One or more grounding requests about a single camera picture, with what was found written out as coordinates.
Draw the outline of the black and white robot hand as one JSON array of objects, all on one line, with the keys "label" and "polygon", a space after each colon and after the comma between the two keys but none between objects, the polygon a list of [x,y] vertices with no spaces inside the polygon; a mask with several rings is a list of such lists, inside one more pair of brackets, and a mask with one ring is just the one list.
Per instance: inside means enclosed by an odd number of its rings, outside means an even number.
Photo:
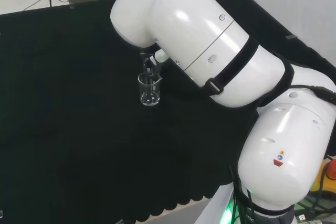
[{"label": "black and white robot hand", "polygon": [[161,71],[161,64],[169,59],[169,56],[162,50],[153,54],[142,53],[143,71],[151,74],[158,74]]}]

